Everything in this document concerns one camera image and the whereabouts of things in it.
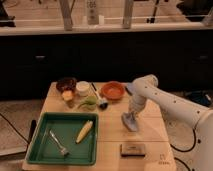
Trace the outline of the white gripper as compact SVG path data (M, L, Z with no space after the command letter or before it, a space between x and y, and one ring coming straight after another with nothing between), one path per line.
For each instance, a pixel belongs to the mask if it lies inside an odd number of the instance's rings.
M144 109L144 105L143 104L137 104L134 102L131 102L129 104L129 112L134 116L137 117L138 114Z

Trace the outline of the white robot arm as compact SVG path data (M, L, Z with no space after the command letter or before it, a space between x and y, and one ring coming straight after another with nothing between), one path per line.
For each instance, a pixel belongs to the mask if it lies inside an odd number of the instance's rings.
M136 78L133 89L129 103L130 128L138 129L136 116L144 109L146 100L152 100L197 131L201 143L196 150L193 169L213 171L213 109L159 89L155 75Z

